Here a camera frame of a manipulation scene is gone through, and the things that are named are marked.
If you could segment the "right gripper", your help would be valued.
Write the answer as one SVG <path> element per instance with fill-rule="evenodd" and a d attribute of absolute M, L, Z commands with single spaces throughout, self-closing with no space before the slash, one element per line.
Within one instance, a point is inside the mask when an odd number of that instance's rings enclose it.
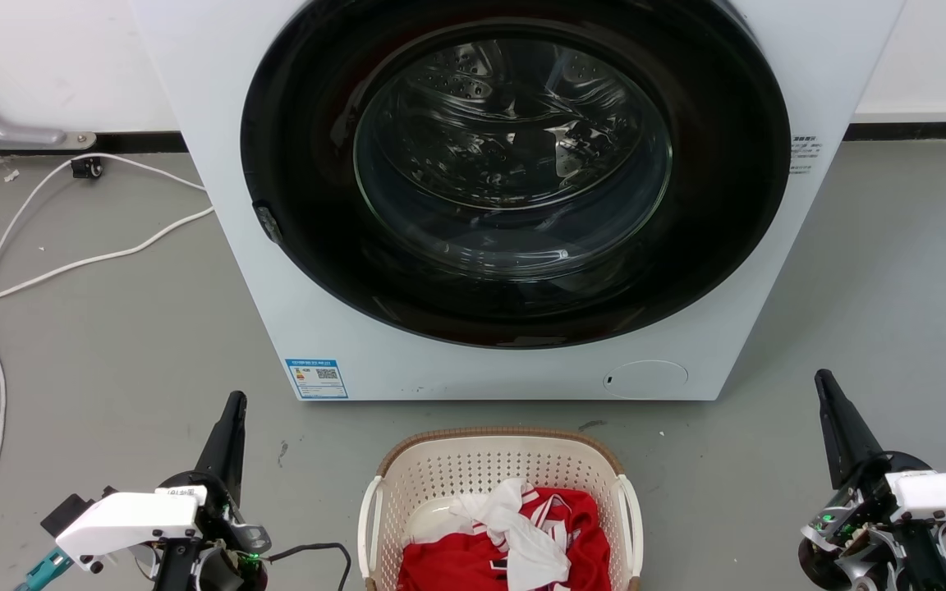
<path fill-rule="evenodd" d="M 802 572 L 822 590 L 946 590 L 944 475 L 883 451 L 829 369 L 815 389 L 834 495 L 801 530 Z"/>

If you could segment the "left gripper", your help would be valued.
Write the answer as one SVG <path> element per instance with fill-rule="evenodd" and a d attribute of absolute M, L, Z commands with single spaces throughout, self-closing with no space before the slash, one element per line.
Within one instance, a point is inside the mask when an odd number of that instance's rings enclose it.
<path fill-rule="evenodd" d="M 265 590 L 268 572 L 260 554 L 271 548 L 263 526 L 241 516 L 246 450 L 244 392 L 229 393 L 195 471 L 164 480 L 166 493 L 197 493 L 194 524 L 184 534 L 155 536 L 155 590 Z"/>

